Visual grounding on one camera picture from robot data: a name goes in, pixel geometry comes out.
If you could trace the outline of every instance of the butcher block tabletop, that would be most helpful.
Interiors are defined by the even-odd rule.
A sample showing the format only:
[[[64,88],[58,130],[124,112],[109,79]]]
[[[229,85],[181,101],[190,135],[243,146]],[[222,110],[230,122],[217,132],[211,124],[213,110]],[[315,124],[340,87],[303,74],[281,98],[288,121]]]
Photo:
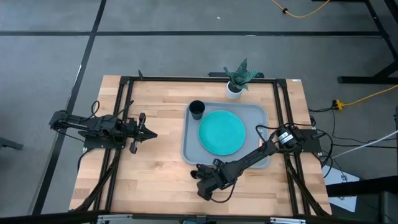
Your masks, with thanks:
[[[116,75],[103,77],[98,95],[101,106],[97,116],[113,113],[120,78]],[[301,81],[286,81],[295,123],[310,124]],[[272,85],[248,83],[248,87],[249,91],[245,90],[240,100],[233,102],[261,105],[267,111],[268,125],[278,127]],[[270,164],[264,169],[245,170],[237,181],[233,196],[226,203],[206,201],[197,195],[198,181],[190,175],[195,166],[185,162],[181,154],[185,108],[193,100],[231,101],[225,97],[225,89],[226,83],[219,82],[134,82],[131,96],[134,103],[129,108],[128,116],[137,118],[139,113],[145,113],[146,127],[157,133],[158,137],[139,143],[137,154],[130,153],[128,147],[132,139],[127,140],[127,148],[121,153],[111,212],[292,215],[282,154],[271,156]],[[284,121],[287,121],[281,89],[279,93]],[[70,202],[71,209],[79,206],[97,184],[103,156],[104,149],[94,149],[82,159]],[[307,188],[322,208],[331,213],[318,159],[311,153],[303,152],[301,161]],[[303,213],[300,190],[297,186],[295,188],[299,212]],[[100,209],[104,208],[107,190],[108,186],[105,185]],[[213,198],[223,200],[228,197],[230,190],[231,187],[215,190]]]

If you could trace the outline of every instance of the gray tray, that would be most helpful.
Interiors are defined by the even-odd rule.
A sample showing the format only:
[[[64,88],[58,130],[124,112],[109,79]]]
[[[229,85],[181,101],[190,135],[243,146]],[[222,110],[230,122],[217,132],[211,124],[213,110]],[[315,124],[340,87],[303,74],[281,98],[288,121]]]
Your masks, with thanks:
[[[220,159],[223,162],[230,162],[238,160],[253,150],[259,147],[260,137],[258,136],[255,127],[258,124],[268,125],[268,117],[266,111],[256,104],[248,103],[225,103],[215,101],[204,101],[206,106],[202,119],[212,111],[225,110],[234,113],[243,122],[246,131],[246,138],[243,146],[234,154],[228,156],[218,156],[207,151],[199,140],[198,128],[202,121],[194,120],[189,112],[189,105],[185,109],[184,130],[182,137],[182,157],[189,164],[206,164],[212,165],[214,159]],[[268,138],[268,130],[262,129],[264,138]],[[251,168],[264,168],[269,163],[269,158],[266,157],[257,162]]]

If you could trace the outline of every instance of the green plant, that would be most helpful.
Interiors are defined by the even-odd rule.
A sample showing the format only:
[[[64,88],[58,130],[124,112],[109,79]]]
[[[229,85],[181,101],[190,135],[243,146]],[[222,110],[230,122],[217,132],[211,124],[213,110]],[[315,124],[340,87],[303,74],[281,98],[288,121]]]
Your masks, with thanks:
[[[248,59],[245,58],[236,72],[229,72],[226,67],[224,67],[225,73],[229,76],[229,80],[233,87],[242,90],[243,88],[248,90],[246,83],[250,82],[259,71],[252,70],[248,71]]]

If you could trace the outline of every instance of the gray floor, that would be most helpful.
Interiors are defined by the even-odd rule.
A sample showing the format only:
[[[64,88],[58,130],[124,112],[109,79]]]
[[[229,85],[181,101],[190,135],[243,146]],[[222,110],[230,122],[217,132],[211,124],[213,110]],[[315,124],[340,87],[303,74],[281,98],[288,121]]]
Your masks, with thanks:
[[[296,14],[320,2],[283,1]],[[372,1],[398,49],[398,31],[382,1]],[[0,0],[0,30],[91,30],[99,0]],[[115,0],[108,1],[100,30],[376,30],[364,4],[332,2],[306,19],[282,15],[266,0]],[[87,37],[0,37],[0,136],[25,145],[0,150],[0,217],[29,212],[52,147],[48,121],[64,109],[80,66]],[[360,37],[97,37],[73,113],[88,115],[103,75],[196,76],[236,67],[247,57],[249,68],[269,78],[299,78],[310,108],[333,99],[345,103],[387,85],[340,85],[340,75],[370,76],[392,62],[380,38]],[[397,90],[336,112],[336,135],[360,140],[395,129]],[[317,127],[330,132],[331,113],[315,114]],[[326,139],[323,148],[328,149]],[[393,142],[385,145],[394,146]],[[66,138],[44,212],[68,209],[76,177],[80,142]],[[347,150],[336,147],[335,154]],[[343,170],[362,178],[397,174],[393,149],[363,149],[338,159]]]

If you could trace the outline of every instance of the teal plate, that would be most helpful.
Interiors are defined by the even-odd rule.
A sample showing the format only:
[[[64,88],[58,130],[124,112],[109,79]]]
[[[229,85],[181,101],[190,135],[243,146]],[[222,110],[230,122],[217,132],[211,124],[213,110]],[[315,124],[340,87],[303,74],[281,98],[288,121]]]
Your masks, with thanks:
[[[199,125],[199,140],[207,151],[227,156],[239,150],[246,137],[242,121],[229,111],[213,111]]]

